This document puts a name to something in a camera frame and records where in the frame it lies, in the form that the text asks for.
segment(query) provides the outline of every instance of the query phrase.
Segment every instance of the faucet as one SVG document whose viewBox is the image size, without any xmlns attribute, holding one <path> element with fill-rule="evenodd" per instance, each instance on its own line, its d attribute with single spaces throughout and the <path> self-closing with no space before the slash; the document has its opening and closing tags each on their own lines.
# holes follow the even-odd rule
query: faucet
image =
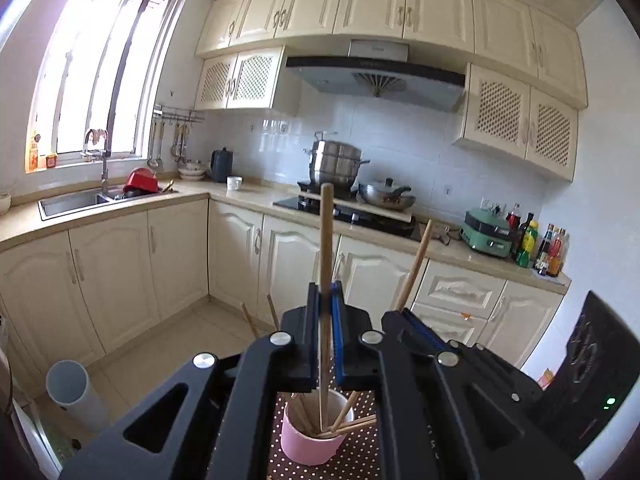
<svg viewBox="0 0 640 480">
<path fill-rule="evenodd" d="M 104 149 L 89 150 L 89 140 L 91 139 L 92 144 L 95 146 L 100 138 L 104 139 Z M 85 158 L 88 158 L 89 160 L 102 160 L 100 192 L 103 195 L 106 195 L 109 190 L 109 169 L 107 168 L 107 159 L 111 156 L 111 149 L 109 146 L 109 133 L 107 132 L 107 130 L 87 130 L 84 134 L 84 144 L 82 145 L 82 152 L 80 154 Z"/>
</svg>

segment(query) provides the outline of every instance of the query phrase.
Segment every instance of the beige countertop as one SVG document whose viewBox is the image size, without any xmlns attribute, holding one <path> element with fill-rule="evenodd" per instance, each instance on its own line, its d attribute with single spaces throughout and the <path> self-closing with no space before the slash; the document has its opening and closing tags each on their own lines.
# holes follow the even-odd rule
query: beige countertop
<svg viewBox="0 0 640 480">
<path fill-rule="evenodd" d="M 294 188 L 244 184 L 240 191 L 228 191 L 225 184 L 216 184 L 208 180 L 186 182 L 177 178 L 174 189 L 177 191 L 176 193 L 139 198 L 127 202 L 116 202 L 45 221 L 40 219 L 37 202 L 12 206 L 5 215 L 0 216 L 0 251 L 5 251 L 36 238 L 92 222 L 167 205 L 192 202 L 207 197 L 218 202 L 251 209 L 283 220 L 290 220 L 311 227 L 320 227 L 320 218 L 318 216 L 273 205 L 273 202 L 277 200 L 296 195 Z M 413 240 L 372 231 L 344 222 L 334 222 L 334 231 L 356 240 L 370 242 L 396 251 L 415 254 L 418 250 L 418 242 Z M 476 253 L 463 242 L 455 240 L 452 240 L 448 246 L 438 240 L 432 240 L 429 243 L 426 257 L 438 262 L 489 274 L 496 278 L 504 278 L 524 285 L 557 292 L 558 294 L 566 294 L 571 283 L 571 280 L 564 274 L 560 274 L 557 281 L 539 278 L 530 269 L 523 269 L 512 262 Z"/>
</svg>

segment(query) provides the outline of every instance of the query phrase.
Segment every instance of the window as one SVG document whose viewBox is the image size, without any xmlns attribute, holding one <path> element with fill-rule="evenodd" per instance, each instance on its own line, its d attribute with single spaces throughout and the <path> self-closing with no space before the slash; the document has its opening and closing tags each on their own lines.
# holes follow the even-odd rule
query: window
<svg viewBox="0 0 640 480">
<path fill-rule="evenodd" d="M 89 128 L 109 132 L 112 157 L 142 155 L 150 87 L 176 1 L 69 0 L 34 96 L 39 155 L 80 162 Z M 90 148 L 108 148 L 103 143 Z"/>
</svg>

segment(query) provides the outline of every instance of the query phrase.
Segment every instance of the polka dot tablecloth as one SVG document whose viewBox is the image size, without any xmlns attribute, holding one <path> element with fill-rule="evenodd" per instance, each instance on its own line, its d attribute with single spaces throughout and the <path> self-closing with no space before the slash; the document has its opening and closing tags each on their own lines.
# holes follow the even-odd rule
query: polka dot tablecloth
<svg viewBox="0 0 640 480">
<path fill-rule="evenodd" d="M 330 387 L 343 393 L 335 386 L 334 368 L 331 368 Z M 280 448 L 280 431 L 285 400 L 278 395 L 273 432 L 271 433 L 271 455 L 268 475 L 272 480 L 368 480 L 380 478 L 378 465 L 378 429 L 369 426 L 354 433 L 348 433 L 337 453 L 326 463 L 308 466 L 292 462 Z M 362 392 L 353 407 L 356 418 L 375 413 L 374 393 Z"/>
</svg>

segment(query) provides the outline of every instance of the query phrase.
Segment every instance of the white trash can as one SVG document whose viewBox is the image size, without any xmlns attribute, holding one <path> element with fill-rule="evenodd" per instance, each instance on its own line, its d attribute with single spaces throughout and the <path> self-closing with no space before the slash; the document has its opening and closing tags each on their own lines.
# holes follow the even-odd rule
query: white trash can
<svg viewBox="0 0 640 480">
<path fill-rule="evenodd" d="M 107 407 L 80 363 L 58 361 L 47 372 L 46 385 L 51 400 L 89 431 L 98 433 L 109 426 Z"/>
</svg>

